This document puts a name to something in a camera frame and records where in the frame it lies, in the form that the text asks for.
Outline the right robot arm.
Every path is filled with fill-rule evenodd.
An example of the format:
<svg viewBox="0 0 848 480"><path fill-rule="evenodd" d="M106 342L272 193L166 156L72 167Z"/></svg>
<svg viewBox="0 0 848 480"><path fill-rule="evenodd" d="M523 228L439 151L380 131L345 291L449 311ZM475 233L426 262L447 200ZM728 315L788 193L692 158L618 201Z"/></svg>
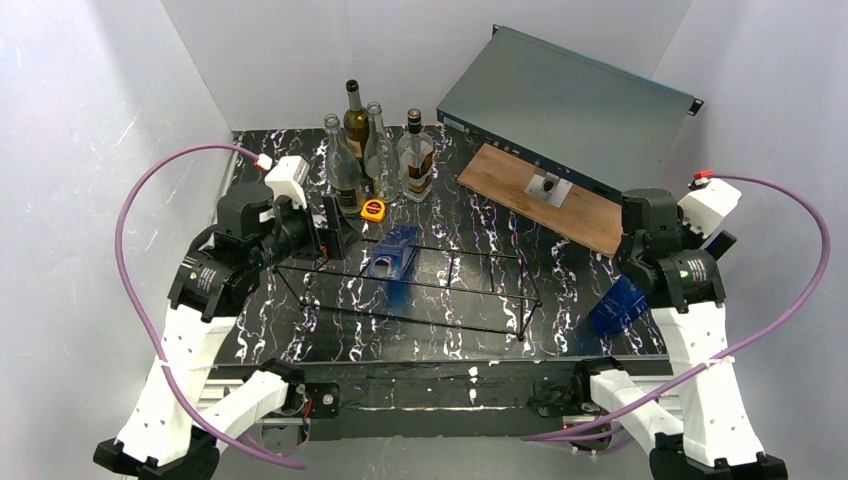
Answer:
<svg viewBox="0 0 848 480"><path fill-rule="evenodd" d="M647 298L674 375L702 373L677 386L682 416L651 400L619 417L646 451L656 479L785 479L785 462L766 453L755 434L728 358L726 294L718 258L734 243L722 232L705 238L732 211L736 190L693 191L682 200L662 189L622 196L623 236L615 261Z"/></svg>

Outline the clear bottle with dark label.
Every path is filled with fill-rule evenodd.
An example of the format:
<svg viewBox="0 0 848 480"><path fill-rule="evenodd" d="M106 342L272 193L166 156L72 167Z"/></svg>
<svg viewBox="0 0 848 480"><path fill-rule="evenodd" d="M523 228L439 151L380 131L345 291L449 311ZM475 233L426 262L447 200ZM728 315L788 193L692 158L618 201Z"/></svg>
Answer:
<svg viewBox="0 0 848 480"><path fill-rule="evenodd" d="M358 215L365 202L359 161L347 146L346 136L336 114L324 117L327 132L325 170L327 180L345 215Z"/></svg>

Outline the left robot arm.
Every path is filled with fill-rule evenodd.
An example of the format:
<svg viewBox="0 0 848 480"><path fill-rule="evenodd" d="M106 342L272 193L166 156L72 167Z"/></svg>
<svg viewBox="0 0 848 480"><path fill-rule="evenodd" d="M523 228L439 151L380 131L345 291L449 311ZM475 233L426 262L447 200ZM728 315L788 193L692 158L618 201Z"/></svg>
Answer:
<svg viewBox="0 0 848 480"><path fill-rule="evenodd" d="M342 260L360 239L338 200L323 200L315 226L302 189L239 184L218 201L215 222L191 243L169 290L165 328L140 398L94 462L136 479L208 479L222 453L263 415L287 406L303 372L279 360L259 366L234 392L197 407L214 360L263 273L287 259Z"/></svg>

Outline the black wire wine rack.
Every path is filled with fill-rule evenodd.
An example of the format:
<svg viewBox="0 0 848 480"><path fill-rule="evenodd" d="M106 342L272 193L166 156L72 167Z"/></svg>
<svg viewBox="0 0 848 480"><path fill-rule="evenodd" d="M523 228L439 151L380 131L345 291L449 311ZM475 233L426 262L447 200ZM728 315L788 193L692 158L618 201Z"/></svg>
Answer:
<svg viewBox="0 0 848 480"><path fill-rule="evenodd" d="M287 260L273 268L301 310L396 320L525 339L541 307L522 254L419 245L403 271L378 275L386 252L364 239L346 260Z"/></svg>

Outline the blue square bottle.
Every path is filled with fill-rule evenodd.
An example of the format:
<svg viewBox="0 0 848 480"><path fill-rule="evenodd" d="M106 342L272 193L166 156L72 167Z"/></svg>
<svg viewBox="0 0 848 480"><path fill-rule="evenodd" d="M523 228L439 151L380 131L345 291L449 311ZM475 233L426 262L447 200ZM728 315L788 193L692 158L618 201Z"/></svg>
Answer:
<svg viewBox="0 0 848 480"><path fill-rule="evenodd" d="M421 238L420 227L395 225L371 249L367 273L385 290L391 313L406 309Z"/></svg>
<svg viewBox="0 0 848 480"><path fill-rule="evenodd" d="M601 336L621 333L649 311L647 297L622 275L591 309L589 318Z"/></svg>

